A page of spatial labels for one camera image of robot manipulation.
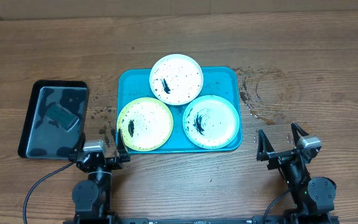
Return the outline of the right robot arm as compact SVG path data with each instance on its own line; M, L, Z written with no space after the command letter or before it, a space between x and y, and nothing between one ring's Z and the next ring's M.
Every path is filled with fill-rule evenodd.
M264 214L254 217L256 223L338 223L338 217L329 213L334 210L336 183L327 177L311 177L306 165L318 155L321 140L304 131L298 124L291 124L295 146L293 149L275 152L263 130L259 130L257 160L267 161L267 169L278 170L288 189L275 198ZM281 216L270 216L271 208L290 194L294 209L285 210Z

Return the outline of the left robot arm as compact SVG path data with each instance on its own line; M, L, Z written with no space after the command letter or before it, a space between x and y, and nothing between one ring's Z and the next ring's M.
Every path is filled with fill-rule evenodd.
M111 185L112 171L122 169L122 164L131 160L123 140L118 141L117 155L107 157L104 141L87 141L83 133L68 158L88 175L72 190L75 214L71 223L122 223L111 211Z

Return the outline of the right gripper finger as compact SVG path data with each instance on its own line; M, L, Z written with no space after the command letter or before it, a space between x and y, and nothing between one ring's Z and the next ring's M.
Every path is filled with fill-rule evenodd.
M292 122L291 131L293 134L293 142L295 143L295 145L298 144L298 141L300 140L301 137L309 135L296 122Z
M271 154L274 153L275 150L272 147L270 141L268 140L266 134L264 133L264 131L262 129L258 130L258 149L257 149L257 154L258 155L265 155L265 154Z

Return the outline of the yellow plate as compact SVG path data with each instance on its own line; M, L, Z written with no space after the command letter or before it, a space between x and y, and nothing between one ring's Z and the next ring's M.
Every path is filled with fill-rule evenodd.
M149 152L168 141L173 131L173 115L158 99L138 98L123 107L117 118L117 129L128 148Z

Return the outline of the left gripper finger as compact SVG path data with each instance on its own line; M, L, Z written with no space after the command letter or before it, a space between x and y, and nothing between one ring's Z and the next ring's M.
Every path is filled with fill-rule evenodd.
M78 155L79 152L83 150L83 146L86 141L86 135L85 133L81 133L76 144L73 146L73 148L70 150L70 155Z
M117 130L117 151L119 153L120 156L127 156L129 153L128 153L128 150L127 150L127 146L126 144L124 143L124 140L123 140L123 135L122 135L122 131L121 129L118 129Z

